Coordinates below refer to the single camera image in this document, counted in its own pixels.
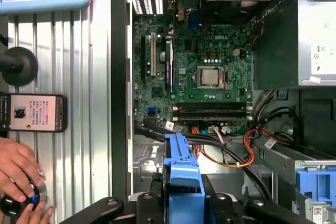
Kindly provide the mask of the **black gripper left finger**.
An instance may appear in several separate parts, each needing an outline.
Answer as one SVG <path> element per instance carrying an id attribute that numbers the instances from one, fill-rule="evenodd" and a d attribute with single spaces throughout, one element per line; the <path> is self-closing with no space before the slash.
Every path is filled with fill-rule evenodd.
<path id="1" fill-rule="evenodd" d="M 164 223 L 163 196 L 162 174 L 154 173 L 148 192 L 134 194 L 126 203 L 119 198 L 105 197 L 62 223 Z"/>

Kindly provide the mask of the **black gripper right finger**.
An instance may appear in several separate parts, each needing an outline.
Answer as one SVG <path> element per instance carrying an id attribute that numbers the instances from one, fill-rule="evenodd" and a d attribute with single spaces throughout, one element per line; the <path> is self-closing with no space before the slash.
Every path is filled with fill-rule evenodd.
<path id="1" fill-rule="evenodd" d="M 298 223 L 298 215 L 271 200 L 248 198 L 244 203 L 232 196 L 215 192 L 207 175 L 202 175 L 205 189 L 205 223 Z"/>

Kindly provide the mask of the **person's right hand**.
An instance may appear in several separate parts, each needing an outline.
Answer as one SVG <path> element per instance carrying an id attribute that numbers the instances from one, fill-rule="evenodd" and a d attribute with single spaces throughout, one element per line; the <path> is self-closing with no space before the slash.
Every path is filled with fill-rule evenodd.
<path id="1" fill-rule="evenodd" d="M 35 210 L 33 210 L 33 204 L 29 204 L 17 219 L 16 224 L 48 224 L 54 208 L 49 207 L 44 210 L 45 204 L 44 201 L 40 202 Z"/>

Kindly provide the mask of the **person's left hand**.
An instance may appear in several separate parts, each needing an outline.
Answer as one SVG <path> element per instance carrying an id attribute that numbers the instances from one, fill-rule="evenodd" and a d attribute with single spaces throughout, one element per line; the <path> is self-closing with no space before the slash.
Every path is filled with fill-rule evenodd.
<path id="1" fill-rule="evenodd" d="M 42 185 L 40 167 L 27 147 L 9 138 L 1 138 L 1 192 L 23 202 L 34 194 L 30 181 Z"/>

